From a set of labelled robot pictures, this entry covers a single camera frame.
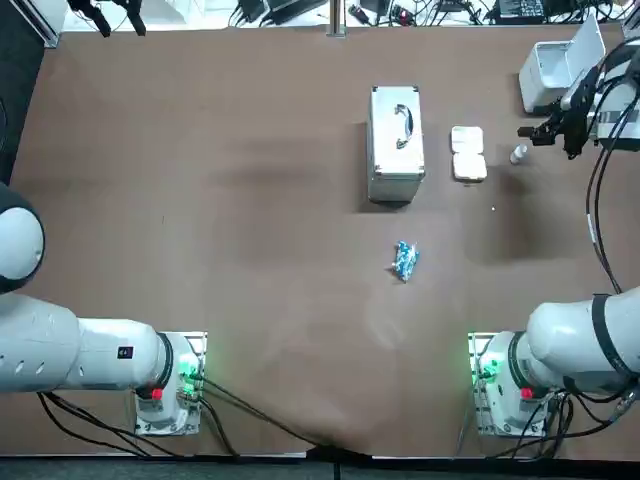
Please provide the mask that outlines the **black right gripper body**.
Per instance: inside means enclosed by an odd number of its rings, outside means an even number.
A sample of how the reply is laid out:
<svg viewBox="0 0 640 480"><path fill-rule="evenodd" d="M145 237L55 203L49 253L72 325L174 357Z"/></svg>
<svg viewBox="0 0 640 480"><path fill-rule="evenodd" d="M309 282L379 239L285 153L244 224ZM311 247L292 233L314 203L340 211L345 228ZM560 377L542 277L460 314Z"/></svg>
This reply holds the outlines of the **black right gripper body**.
<svg viewBox="0 0 640 480"><path fill-rule="evenodd" d="M573 131L584 134L584 145L588 139L588 115L593 106L599 78L599 68L592 67L579 75L569 90L554 103L549 119L556 123L556 137Z"/></svg>

